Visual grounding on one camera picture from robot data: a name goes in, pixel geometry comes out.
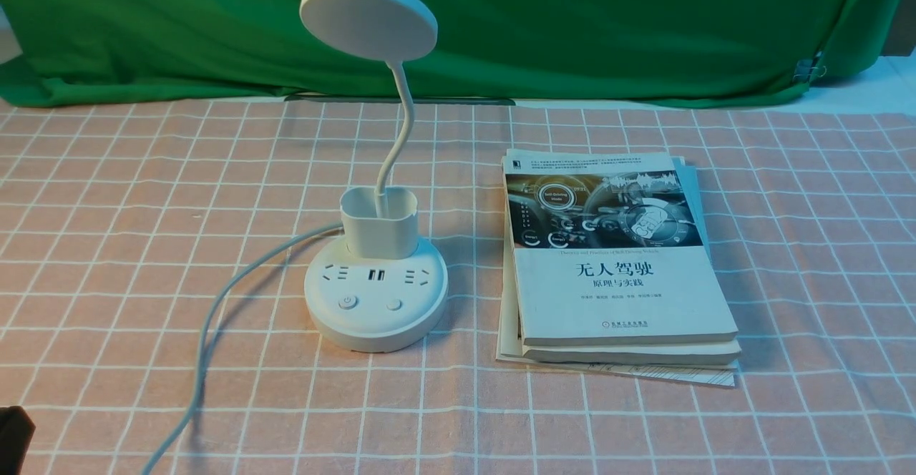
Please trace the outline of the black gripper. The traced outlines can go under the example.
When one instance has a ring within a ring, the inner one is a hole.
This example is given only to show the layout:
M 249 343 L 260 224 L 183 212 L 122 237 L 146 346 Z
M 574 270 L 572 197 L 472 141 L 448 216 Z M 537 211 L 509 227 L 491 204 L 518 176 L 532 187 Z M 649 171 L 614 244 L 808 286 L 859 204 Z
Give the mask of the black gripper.
M 1 408 L 1 474 L 21 473 L 36 425 L 21 406 Z

